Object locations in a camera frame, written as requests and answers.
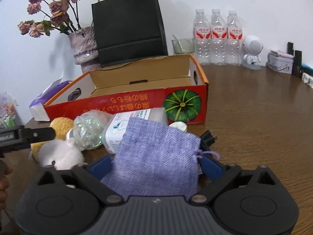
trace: finger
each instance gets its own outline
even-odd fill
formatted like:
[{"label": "finger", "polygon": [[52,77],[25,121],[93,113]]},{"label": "finger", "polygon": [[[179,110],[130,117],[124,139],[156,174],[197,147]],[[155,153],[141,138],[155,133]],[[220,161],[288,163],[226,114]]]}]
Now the finger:
[{"label": "finger", "polygon": [[7,208],[7,204],[5,202],[0,202],[0,210],[4,210]]},{"label": "finger", "polygon": [[7,191],[0,191],[0,202],[5,202],[7,200]]},{"label": "finger", "polygon": [[5,190],[10,186],[10,182],[7,178],[0,180],[0,190]]},{"label": "finger", "polygon": [[11,167],[7,167],[7,170],[5,171],[5,175],[10,175],[11,173],[13,172],[13,168],[11,168]]}]

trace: purple drawstring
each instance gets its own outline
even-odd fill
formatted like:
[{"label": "purple drawstring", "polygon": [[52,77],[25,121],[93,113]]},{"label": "purple drawstring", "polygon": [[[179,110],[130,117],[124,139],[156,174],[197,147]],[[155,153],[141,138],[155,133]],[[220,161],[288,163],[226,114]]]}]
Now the purple drawstring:
[{"label": "purple drawstring", "polygon": [[211,154],[211,155],[215,156],[215,159],[217,161],[219,161],[221,159],[220,154],[217,153],[217,152],[214,152],[214,151],[201,151],[201,150],[198,149],[198,150],[195,151],[195,154],[197,155],[198,158],[202,158],[202,156],[199,155],[199,154],[202,154],[202,155],[204,155],[204,154]]}]

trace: plush toy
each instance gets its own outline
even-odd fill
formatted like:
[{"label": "plush toy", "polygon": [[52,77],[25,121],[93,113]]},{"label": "plush toy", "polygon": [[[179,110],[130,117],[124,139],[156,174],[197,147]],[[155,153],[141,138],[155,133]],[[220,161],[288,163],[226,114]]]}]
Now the plush toy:
[{"label": "plush toy", "polygon": [[44,144],[38,154],[40,166],[53,165],[57,170],[71,169],[84,164],[84,157],[78,149],[74,138],[55,139]]},{"label": "plush toy", "polygon": [[[65,140],[67,132],[73,128],[73,126],[73,120],[66,117],[55,118],[50,124],[50,127],[55,130],[55,139],[60,140]],[[31,144],[32,156],[36,161],[38,161],[38,153],[41,147],[47,143],[48,141]]]}]

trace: ceramic textured vase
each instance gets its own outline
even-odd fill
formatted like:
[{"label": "ceramic textured vase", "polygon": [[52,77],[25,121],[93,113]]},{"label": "ceramic textured vase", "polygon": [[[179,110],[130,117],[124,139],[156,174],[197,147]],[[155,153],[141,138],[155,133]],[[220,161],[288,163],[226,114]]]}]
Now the ceramic textured vase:
[{"label": "ceramic textured vase", "polygon": [[81,66],[82,72],[99,69],[101,65],[98,60],[94,27],[85,27],[71,33],[68,37],[74,51],[75,64]]}]

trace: green pumpkin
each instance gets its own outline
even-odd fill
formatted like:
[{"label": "green pumpkin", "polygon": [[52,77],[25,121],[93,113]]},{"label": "green pumpkin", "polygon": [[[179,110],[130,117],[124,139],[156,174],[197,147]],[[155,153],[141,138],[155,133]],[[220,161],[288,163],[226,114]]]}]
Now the green pumpkin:
[{"label": "green pumpkin", "polygon": [[169,94],[162,107],[166,110],[168,120],[186,123],[194,120],[200,113],[201,98],[195,92],[181,89]]}]

